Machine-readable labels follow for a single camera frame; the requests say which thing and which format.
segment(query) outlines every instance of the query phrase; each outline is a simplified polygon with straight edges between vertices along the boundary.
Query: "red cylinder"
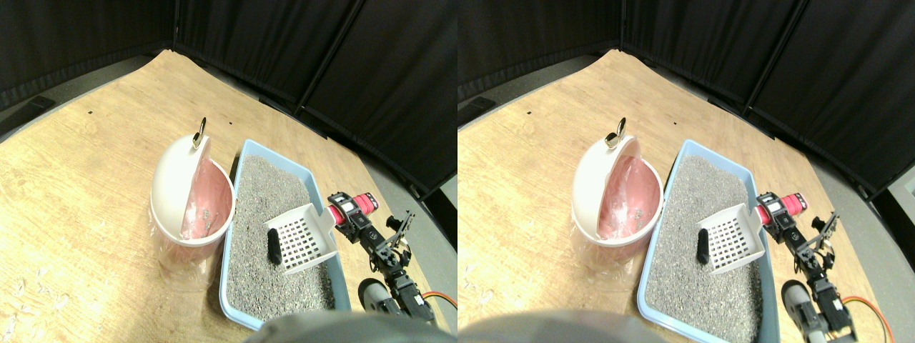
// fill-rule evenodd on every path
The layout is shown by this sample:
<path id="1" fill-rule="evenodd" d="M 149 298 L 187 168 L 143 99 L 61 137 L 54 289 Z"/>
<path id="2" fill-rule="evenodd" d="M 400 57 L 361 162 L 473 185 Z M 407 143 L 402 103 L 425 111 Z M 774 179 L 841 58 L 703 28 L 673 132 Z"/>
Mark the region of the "red cylinder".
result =
<path id="1" fill-rule="evenodd" d="M 356 201 L 356 205 L 359 205 L 359 209 L 366 215 L 378 209 L 378 201 L 375 201 L 375 197 L 373 197 L 371 193 L 359 194 L 352 199 Z M 334 222 L 337 223 L 337 225 L 346 221 L 346 218 L 343 217 L 337 208 L 328 206 L 328 210 L 330 211 L 330 214 L 334 216 Z"/>
<path id="2" fill-rule="evenodd" d="M 807 200 L 804 199 L 801 193 L 794 193 L 782 197 L 781 202 L 785 203 L 785 208 L 792 216 L 801 214 L 801 212 L 804 212 L 807 209 Z M 759 217 L 762 219 L 762 225 L 769 225 L 769 223 L 772 222 L 772 219 L 769 218 L 769 214 L 762 208 L 762 205 L 758 205 L 756 211 L 759 212 Z"/>

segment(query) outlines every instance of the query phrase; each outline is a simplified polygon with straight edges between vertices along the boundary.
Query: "metal clip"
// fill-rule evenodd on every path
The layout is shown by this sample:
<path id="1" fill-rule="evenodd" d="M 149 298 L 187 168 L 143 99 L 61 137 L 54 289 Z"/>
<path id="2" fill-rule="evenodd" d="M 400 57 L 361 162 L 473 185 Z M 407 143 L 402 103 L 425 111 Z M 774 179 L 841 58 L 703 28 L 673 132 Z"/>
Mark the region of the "metal clip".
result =
<path id="1" fill-rule="evenodd" d="M 200 147 L 200 142 L 203 142 L 203 127 L 207 125 L 207 117 L 203 117 L 203 121 L 200 122 L 200 130 L 194 134 L 194 148 L 197 149 Z"/>
<path id="2" fill-rule="evenodd" d="M 623 135 L 626 133 L 626 118 L 623 117 L 617 125 L 617 132 L 610 133 L 607 135 L 607 138 L 604 138 L 604 143 L 607 144 L 607 147 L 610 149 L 616 149 L 619 142 L 623 140 Z"/>

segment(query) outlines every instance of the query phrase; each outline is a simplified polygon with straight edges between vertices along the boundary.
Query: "gray litter granules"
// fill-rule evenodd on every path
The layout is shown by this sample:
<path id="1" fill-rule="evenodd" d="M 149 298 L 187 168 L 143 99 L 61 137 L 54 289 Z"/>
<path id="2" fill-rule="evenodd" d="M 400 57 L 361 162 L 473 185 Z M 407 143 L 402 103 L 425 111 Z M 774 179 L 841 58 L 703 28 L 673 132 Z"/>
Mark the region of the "gray litter granules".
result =
<path id="1" fill-rule="evenodd" d="M 229 304 L 263 321 L 307 310 L 334 308 L 328 269 L 324 263 L 283 275 L 267 259 L 264 222 L 309 202 L 302 180 L 248 155 L 238 180 L 238 199 L 231 235 L 231 258 L 226 280 Z"/>
<path id="2" fill-rule="evenodd" d="M 712 264 L 695 258 L 696 222 L 747 197 L 736 176 L 700 156 L 684 158 L 655 243 L 645 289 L 649 306 L 730 342 L 756 340 L 762 318 L 757 263 L 710 275 Z"/>

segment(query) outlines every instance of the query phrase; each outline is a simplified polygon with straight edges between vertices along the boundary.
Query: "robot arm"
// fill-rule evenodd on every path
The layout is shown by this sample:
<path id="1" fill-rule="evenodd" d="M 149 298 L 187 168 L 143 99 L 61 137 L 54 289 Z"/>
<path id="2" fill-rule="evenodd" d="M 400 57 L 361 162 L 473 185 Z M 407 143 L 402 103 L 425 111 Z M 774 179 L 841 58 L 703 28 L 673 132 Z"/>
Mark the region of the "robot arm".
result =
<path id="1" fill-rule="evenodd" d="M 796 280 L 785 283 L 781 289 L 781 300 L 785 304 L 785 309 L 794 324 L 803 333 L 804 340 L 808 342 L 825 342 L 824 335 L 826 332 L 839 331 L 845 327 L 851 327 L 851 333 L 833 341 L 857 341 L 852 317 L 842 305 L 839 294 L 835 290 L 835 285 L 826 278 L 826 270 L 833 266 L 834 253 L 828 252 L 823 255 L 819 252 L 824 246 L 829 246 L 828 240 L 835 232 L 838 217 L 833 214 L 828 222 L 823 222 L 819 218 L 814 219 L 813 226 L 820 234 L 807 241 L 797 229 L 796 222 L 791 216 L 791 212 L 796 214 L 806 209 L 806 201 L 804 201 L 801 194 L 794 194 L 785 198 L 788 201 L 802 204 L 802 209 L 792 209 L 792 206 L 786 205 L 784 198 L 778 198 L 771 192 L 757 197 L 757 201 L 760 204 L 758 209 L 764 212 L 760 213 L 760 215 L 768 216 L 771 219 L 764 224 L 766 232 L 778 244 L 785 243 L 794 256 L 795 272 L 800 270 L 807 278 L 807 285 L 813 291 L 813 301 L 816 302 L 821 313 L 816 313 L 807 288 Z M 817 254 L 823 256 L 822 265 L 816 259 Z"/>
<path id="2" fill-rule="evenodd" d="M 328 197 L 331 206 L 328 210 L 334 215 L 337 230 L 346 236 L 351 243 L 359 243 L 369 254 L 371 270 L 384 275 L 384 284 L 390 289 L 386 296 L 384 285 L 375 279 L 363 280 L 359 287 L 360 301 L 366 310 L 375 310 L 395 315 L 406 314 L 413 318 L 432 321 L 435 315 L 432 307 L 423 300 L 416 283 L 407 275 L 406 267 L 410 264 L 412 254 L 408 250 L 398 251 L 401 238 L 405 235 L 415 217 L 407 212 L 404 220 L 393 216 L 386 224 L 395 230 L 391 238 L 385 240 L 366 216 L 378 208 L 378 202 L 369 193 L 356 198 L 340 192 Z"/>

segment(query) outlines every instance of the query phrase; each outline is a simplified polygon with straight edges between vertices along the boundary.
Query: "orange wire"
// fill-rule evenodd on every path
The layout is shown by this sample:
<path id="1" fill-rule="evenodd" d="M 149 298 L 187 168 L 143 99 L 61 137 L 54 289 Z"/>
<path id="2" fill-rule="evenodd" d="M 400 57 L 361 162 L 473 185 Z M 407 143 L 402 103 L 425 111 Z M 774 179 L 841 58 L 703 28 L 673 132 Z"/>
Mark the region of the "orange wire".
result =
<path id="1" fill-rule="evenodd" d="M 458 302 L 455 301 L 455 299 L 452 299 L 450 296 L 448 296 L 444 293 L 436 292 L 436 291 L 429 291 L 429 292 L 422 294 L 423 299 L 426 299 L 429 296 L 440 296 L 443 299 L 447 300 L 449 303 L 451 303 L 451 305 L 453 305 L 455 308 L 458 308 Z"/>
<path id="2" fill-rule="evenodd" d="M 849 300 L 857 300 L 862 303 L 865 303 L 865 305 L 870 306 L 870 308 L 873 309 L 874 312 L 877 312 L 877 316 L 880 316 L 880 320 L 883 321 L 883 325 L 887 327 L 887 332 L 889 332 L 889 340 L 893 343 L 896 343 L 896 339 L 893 337 L 893 330 L 891 330 L 889 328 L 889 323 L 887 322 L 887 319 L 883 317 L 883 314 L 880 313 L 880 310 L 878 310 L 877 307 L 874 306 L 874 304 L 871 304 L 869 301 L 867 301 L 867 299 L 865 299 L 863 297 L 855 296 L 855 295 L 846 296 L 844 299 L 842 299 L 842 304 L 844 305 L 845 303 L 848 303 Z"/>

